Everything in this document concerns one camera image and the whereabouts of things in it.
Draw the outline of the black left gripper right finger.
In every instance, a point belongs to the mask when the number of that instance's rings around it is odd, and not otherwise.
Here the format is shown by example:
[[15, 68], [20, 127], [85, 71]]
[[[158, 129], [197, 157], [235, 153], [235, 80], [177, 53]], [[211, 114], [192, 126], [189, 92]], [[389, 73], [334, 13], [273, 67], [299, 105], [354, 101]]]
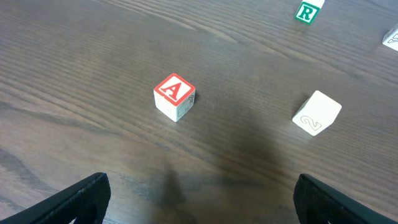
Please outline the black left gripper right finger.
[[397, 224], [308, 174], [294, 188], [300, 224]]

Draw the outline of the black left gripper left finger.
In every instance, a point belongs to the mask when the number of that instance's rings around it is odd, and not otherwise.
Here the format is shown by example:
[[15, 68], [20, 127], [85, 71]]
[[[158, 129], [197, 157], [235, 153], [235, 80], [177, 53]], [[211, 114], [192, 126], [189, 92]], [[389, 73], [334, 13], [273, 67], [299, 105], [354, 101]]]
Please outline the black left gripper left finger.
[[110, 198], [108, 176], [97, 172], [1, 223], [102, 224]]

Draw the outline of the red letter A block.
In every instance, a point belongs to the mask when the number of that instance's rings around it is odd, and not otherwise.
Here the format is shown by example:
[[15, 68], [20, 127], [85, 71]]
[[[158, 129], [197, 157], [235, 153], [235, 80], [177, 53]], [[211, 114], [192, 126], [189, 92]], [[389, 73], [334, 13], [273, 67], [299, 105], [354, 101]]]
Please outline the red letter A block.
[[195, 91], [191, 83], [172, 73], [154, 88], [155, 106], [177, 122], [193, 106]]

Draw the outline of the blue number 2 block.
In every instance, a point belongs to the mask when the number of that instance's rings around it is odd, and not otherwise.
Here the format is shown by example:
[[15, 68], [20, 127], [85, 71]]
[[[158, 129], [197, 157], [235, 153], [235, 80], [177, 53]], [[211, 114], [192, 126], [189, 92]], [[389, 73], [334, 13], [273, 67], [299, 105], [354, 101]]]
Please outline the blue number 2 block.
[[384, 37], [382, 44], [398, 51], [398, 24], [396, 24]]

